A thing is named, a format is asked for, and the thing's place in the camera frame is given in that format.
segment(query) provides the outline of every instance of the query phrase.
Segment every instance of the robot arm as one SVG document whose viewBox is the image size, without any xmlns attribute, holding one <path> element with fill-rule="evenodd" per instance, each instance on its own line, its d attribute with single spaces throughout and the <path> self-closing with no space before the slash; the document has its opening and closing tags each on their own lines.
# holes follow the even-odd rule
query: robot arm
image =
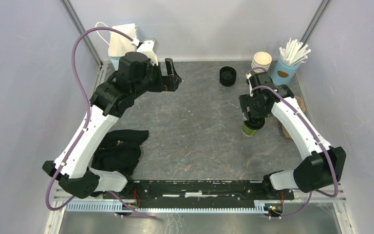
<svg viewBox="0 0 374 234">
<path fill-rule="evenodd" d="M 97 191 L 120 192 L 127 179 L 119 172 L 106 172 L 88 168 L 90 160 L 105 134 L 122 117 L 126 109 L 143 93 L 175 91 L 181 78 L 174 70 L 172 59 L 166 58 L 167 76 L 155 54 L 158 43 L 154 39 L 144 41 L 137 52 L 128 52 L 119 60 L 119 68 L 107 81 L 100 84 L 90 99 L 91 119 L 80 141 L 74 147 L 66 163 L 62 163 L 68 149 L 82 131 L 87 116 L 63 153 L 55 161 L 46 161 L 43 170 L 53 176 L 62 165 L 57 176 L 59 185 L 78 198 L 86 198 Z"/>
<path fill-rule="evenodd" d="M 240 106 L 246 117 L 246 121 L 244 122 L 246 126 L 250 129 L 258 130 L 263 127 L 265 117 L 275 116 L 289 132 L 303 160 L 294 170 L 273 172 L 265 175 L 263 178 L 265 189 L 268 192 L 282 189 L 300 189 L 307 193 L 332 184 L 333 180 L 324 152 L 299 116 L 270 91 L 256 90 L 252 92 L 256 86 L 268 86 L 274 89 L 296 110 L 300 110 L 290 89 L 286 85 L 275 86 L 266 72 L 253 76 L 248 74 L 247 82 L 250 86 L 250 93 L 239 97 Z M 346 158 L 345 151 L 341 147 L 332 147 L 317 132 L 303 112 L 300 111 L 299 114 L 302 115 L 307 124 L 313 129 L 313 132 L 318 136 L 319 141 L 329 154 L 337 181 L 339 182 Z"/>
</svg>

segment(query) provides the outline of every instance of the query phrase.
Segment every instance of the gray floor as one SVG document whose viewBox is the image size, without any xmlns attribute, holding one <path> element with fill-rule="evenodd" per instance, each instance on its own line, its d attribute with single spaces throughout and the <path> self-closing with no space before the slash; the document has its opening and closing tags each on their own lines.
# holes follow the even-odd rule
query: gray floor
<svg viewBox="0 0 374 234">
<path fill-rule="evenodd" d="M 298 166 L 299 152 L 294 142 L 284 137 L 274 117 L 266 119 L 265 126 L 253 137 L 241 132 L 243 116 L 238 97 L 248 92 L 245 73 L 250 63 L 176 62 L 183 83 L 175 93 L 145 93 L 138 98 L 113 127 L 150 130 L 132 177 L 262 179 L 270 172 Z M 237 71 L 237 81 L 231 87 L 218 81 L 223 66 Z M 300 96 L 295 79 L 289 87 Z"/>
<path fill-rule="evenodd" d="M 286 204 L 285 214 L 300 209 Z M 157 213 L 158 220 L 124 219 L 111 213 L 67 212 L 60 234 L 341 234 L 330 203 L 310 204 L 297 216 L 269 221 L 260 214 Z"/>
</svg>

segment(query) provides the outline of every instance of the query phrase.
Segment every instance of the stack of paper cups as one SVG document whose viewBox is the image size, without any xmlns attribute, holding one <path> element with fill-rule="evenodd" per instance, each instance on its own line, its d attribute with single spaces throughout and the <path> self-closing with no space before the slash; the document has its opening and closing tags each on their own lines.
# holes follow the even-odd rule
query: stack of paper cups
<svg viewBox="0 0 374 234">
<path fill-rule="evenodd" d="M 272 57 L 266 52 L 257 52 L 254 54 L 252 61 L 252 68 L 260 67 L 260 69 L 255 69 L 256 73 L 267 71 L 272 63 Z"/>
</svg>

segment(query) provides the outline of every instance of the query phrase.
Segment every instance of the white wall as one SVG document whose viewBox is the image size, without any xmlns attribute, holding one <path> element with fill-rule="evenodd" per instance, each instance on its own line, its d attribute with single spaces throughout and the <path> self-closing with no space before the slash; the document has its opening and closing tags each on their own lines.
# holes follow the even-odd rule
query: white wall
<svg viewBox="0 0 374 234">
<path fill-rule="evenodd" d="M 374 1 L 330 3 L 298 72 L 316 128 L 347 153 L 342 186 L 358 234 L 374 233 Z"/>
<path fill-rule="evenodd" d="M 71 71 L 76 32 L 60 1 L 0 1 L 0 234 L 39 234 L 48 217 L 46 160 L 65 148 L 85 113 Z M 87 91 L 97 66 L 84 45 Z"/>
<path fill-rule="evenodd" d="M 86 29 L 139 25 L 141 39 L 156 38 L 158 56 L 176 60 L 251 59 L 266 51 L 279 58 L 279 47 L 301 38 L 320 0 L 71 0 Z M 110 33 L 101 35 L 109 41 Z M 91 40 L 104 61 L 108 46 Z"/>
</svg>

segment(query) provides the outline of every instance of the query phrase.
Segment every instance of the light blue container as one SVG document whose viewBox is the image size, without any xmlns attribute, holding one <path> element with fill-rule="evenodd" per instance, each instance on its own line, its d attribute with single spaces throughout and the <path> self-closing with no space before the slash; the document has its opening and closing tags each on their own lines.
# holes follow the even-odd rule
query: light blue container
<svg viewBox="0 0 374 234">
<path fill-rule="evenodd" d="M 280 58 L 271 76 L 273 83 L 275 85 L 289 84 L 299 66 L 300 63 L 295 66 L 287 65 Z"/>
</svg>

